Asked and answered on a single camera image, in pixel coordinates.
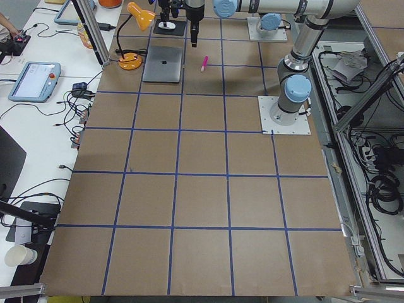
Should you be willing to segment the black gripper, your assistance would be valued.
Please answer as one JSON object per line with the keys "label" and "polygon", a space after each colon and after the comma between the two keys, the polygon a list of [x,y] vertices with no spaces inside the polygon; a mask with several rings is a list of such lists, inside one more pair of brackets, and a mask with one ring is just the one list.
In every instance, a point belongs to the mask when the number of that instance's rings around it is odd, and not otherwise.
{"label": "black gripper", "polygon": [[177,18],[179,16],[179,10],[182,9],[184,1],[181,0],[149,0],[149,4],[157,3],[160,8],[160,20],[162,22],[170,21],[170,16]]}
{"label": "black gripper", "polygon": [[197,48],[199,34],[199,20],[190,21],[191,47]]}

